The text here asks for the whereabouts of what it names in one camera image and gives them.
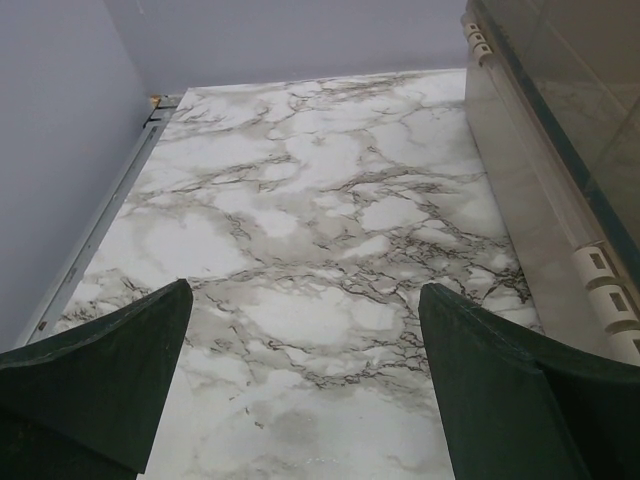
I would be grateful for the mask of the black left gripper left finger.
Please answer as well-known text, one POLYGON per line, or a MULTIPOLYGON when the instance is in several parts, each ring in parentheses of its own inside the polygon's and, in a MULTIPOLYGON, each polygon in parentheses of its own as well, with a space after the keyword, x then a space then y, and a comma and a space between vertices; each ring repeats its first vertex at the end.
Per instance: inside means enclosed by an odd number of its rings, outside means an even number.
POLYGON ((4 479, 145 472, 190 321, 179 279, 105 316, 1 355, 4 479))

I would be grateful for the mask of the translucent grey-brown toolbox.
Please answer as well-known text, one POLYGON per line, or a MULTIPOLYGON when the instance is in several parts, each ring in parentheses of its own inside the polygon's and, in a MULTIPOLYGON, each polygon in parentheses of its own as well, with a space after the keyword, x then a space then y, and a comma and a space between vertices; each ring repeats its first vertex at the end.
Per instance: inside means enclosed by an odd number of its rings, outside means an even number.
POLYGON ((544 332, 639 360, 639 5, 471 1, 465 109, 544 332))

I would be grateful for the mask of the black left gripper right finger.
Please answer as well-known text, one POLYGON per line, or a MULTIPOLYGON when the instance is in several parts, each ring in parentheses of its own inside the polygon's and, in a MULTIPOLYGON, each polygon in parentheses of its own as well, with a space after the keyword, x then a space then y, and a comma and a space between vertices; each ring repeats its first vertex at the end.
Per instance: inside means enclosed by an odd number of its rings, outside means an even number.
POLYGON ((522 327, 437 284, 419 320, 459 479, 635 479, 639 370, 522 327))

